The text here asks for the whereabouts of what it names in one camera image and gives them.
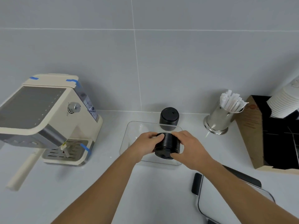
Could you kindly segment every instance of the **blue tape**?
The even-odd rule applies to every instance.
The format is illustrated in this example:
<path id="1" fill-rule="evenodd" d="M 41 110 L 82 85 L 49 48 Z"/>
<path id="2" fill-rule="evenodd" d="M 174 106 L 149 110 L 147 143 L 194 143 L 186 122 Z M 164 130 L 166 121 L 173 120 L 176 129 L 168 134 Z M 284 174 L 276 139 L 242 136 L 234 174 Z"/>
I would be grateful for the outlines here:
<path id="1" fill-rule="evenodd" d="M 67 79 L 66 81 L 67 81 L 67 82 L 75 82 L 76 85 L 78 85 L 78 87 L 80 87 L 80 83 L 79 83 L 78 80 L 76 80 L 76 79 Z"/>
<path id="2" fill-rule="evenodd" d="M 86 147 L 84 144 L 80 144 L 82 146 L 82 148 L 84 148 L 89 154 L 92 154 L 92 152 L 89 150 L 88 147 Z"/>

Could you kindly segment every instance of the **white countertop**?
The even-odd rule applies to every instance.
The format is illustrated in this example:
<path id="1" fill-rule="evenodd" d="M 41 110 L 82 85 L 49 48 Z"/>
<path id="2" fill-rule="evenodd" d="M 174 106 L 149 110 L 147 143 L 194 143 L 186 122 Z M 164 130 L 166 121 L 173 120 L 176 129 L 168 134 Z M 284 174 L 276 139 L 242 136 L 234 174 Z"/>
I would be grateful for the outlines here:
<path id="1" fill-rule="evenodd" d="M 5 144 L 0 149 L 0 223 L 53 221 L 90 187 L 119 156 L 130 121 L 159 122 L 159 113 L 100 111 L 104 123 L 88 163 L 82 167 L 47 165 L 39 160 L 18 192 L 5 189 L 10 178 L 33 151 Z M 299 218 L 299 176 L 255 170 L 235 122 L 225 135 L 207 135 L 205 114 L 180 114 L 178 126 L 197 137 L 222 164 L 261 181 L 276 203 Z M 113 224 L 206 223 L 191 193 L 195 171 L 136 165 Z"/>

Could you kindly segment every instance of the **black canister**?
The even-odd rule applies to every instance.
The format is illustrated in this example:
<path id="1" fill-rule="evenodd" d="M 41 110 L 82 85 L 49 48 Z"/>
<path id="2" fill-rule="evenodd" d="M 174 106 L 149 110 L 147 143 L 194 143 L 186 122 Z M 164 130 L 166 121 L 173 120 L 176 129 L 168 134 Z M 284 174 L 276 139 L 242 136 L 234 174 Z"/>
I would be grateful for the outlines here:
<path id="1" fill-rule="evenodd" d="M 167 124 L 167 125 L 174 125 L 176 126 L 178 124 L 178 119 L 180 118 L 180 115 L 177 111 L 177 109 L 173 107 L 167 107 L 162 110 L 160 114 L 160 124 Z M 161 128 L 166 131 L 173 131 L 175 127 L 169 127 L 169 126 L 162 126 Z"/>
<path id="2" fill-rule="evenodd" d="M 164 138 L 161 142 L 155 145 L 155 155 L 163 159 L 173 159 L 170 153 L 180 153 L 181 141 L 171 133 L 159 133 L 164 134 Z"/>

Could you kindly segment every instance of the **cream espresso machine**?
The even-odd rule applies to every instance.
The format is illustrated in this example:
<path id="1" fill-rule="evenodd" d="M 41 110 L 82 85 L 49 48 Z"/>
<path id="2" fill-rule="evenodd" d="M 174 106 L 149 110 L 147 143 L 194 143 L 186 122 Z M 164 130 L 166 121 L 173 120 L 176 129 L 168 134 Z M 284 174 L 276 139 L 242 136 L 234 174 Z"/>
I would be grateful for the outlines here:
<path id="1" fill-rule="evenodd" d="M 7 188 L 19 190 L 40 156 L 49 164 L 84 165 L 102 123 L 77 76 L 30 77 L 0 106 L 0 140 L 36 148 Z"/>

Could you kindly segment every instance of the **white tile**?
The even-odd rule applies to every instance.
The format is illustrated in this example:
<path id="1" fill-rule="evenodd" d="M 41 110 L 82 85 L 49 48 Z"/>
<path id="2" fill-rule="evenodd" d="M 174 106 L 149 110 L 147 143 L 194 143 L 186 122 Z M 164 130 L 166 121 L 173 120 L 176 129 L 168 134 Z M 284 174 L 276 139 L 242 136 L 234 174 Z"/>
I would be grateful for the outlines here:
<path id="1" fill-rule="evenodd" d="M 133 0 L 136 29 L 299 30 L 299 0 Z"/>
<path id="2" fill-rule="evenodd" d="M 131 0 L 0 0 L 0 27 L 132 29 Z"/>
<path id="3" fill-rule="evenodd" d="M 96 109 L 141 110 L 133 31 L 0 30 L 0 102 L 30 76 L 78 75 Z"/>
<path id="4" fill-rule="evenodd" d="M 143 111 L 209 113 L 227 89 L 268 95 L 299 64 L 299 33 L 136 31 Z"/>

